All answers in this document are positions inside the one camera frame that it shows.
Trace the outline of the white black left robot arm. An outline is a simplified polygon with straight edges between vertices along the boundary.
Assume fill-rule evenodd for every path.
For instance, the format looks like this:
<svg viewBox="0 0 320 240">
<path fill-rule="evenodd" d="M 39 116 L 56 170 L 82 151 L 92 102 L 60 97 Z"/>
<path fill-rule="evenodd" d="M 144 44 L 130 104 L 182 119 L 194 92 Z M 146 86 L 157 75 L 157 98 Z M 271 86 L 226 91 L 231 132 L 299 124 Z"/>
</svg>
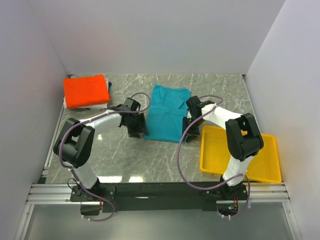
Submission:
<svg viewBox="0 0 320 240">
<path fill-rule="evenodd" d="M 99 178 L 89 163 L 94 139 L 97 135 L 117 127 L 126 127 L 130 138 L 148 134 L 144 110 L 141 104 L 131 97 L 123 104 L 113 106 L 91 118 L 77 120 L 69 118 L 64 123 L 53 146 L 60 164 L 72 171 L 82 195 L 88 201 L 104 197 Z"/>
</svg>

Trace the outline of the teal t shirt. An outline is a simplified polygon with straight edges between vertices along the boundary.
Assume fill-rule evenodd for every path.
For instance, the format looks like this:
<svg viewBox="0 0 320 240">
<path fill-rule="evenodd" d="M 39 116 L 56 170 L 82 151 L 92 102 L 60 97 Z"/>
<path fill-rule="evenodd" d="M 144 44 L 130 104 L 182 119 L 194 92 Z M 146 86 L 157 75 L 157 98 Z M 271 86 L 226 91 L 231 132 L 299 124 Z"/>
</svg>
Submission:
<svg viewBox="0 0 320 240">
<path fill-rule="evenodd" d="M 156 84 L 151 93 L 144 139 L 178 143 L 183 133 L 183 118 L 187 116 L 187 100 L 192 92 L 187 88 L 170 88 Z"/>
</svg>

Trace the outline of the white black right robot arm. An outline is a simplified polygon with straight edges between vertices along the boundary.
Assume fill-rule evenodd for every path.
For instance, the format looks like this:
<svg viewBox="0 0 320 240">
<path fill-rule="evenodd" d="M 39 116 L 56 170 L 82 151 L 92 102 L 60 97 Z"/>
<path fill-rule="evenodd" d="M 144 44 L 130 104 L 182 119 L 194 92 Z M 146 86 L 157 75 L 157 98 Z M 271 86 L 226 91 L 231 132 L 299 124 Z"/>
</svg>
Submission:
<svg viewBox="0 0 320 240">
<path fill-rule="evenodd" d="M 182 118 L 182 136 L 178 145 L 189 143 L 200 136 L 200 125 L 209 121 L 226 133 L 227 148 L 230 159 L 226 170 L 220 177 L 220 182 L 211 187 L 201 187 L 189 182 L 180 168 L 180 154 L 177 153 L 177 167 L 183 181 L 190 187 L 212 192 L 219 191 L 219 195 L 230 200 L 245 189 L 244 179 L 248 179 L 246 172 L 252 159 L 264 147 L 264 141 L 251 113 L 239 114 L 219 106 L 223 102 L 220 97 L 218 103 L 211 100 L 201 101 L 198 96 L 192 96 L 186 101 L 188 116 Z"/>
</svg>

